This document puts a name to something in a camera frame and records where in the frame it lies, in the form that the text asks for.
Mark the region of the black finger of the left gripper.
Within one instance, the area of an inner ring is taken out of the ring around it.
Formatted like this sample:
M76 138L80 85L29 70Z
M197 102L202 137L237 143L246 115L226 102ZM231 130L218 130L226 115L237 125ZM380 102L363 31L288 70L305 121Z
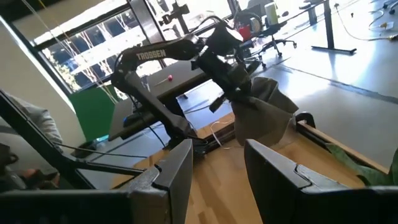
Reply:
M220 106L223 104L225 101L226 97L224 95L221 95L217 97L210 105L209 105L209 110L214 113L216 110L220 108Z

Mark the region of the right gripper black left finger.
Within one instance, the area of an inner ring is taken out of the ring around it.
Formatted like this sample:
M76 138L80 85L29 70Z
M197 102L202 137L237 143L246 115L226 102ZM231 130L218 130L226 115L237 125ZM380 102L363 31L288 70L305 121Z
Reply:
M112 190L31 190L6 166L1 223L184 223L193 170L186 139L142 174Z

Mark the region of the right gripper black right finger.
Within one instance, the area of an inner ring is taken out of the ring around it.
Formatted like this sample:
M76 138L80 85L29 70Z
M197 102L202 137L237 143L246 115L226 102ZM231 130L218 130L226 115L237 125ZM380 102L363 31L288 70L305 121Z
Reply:
M350 188L254 139L244 161L263 223L397 223L397 187Z

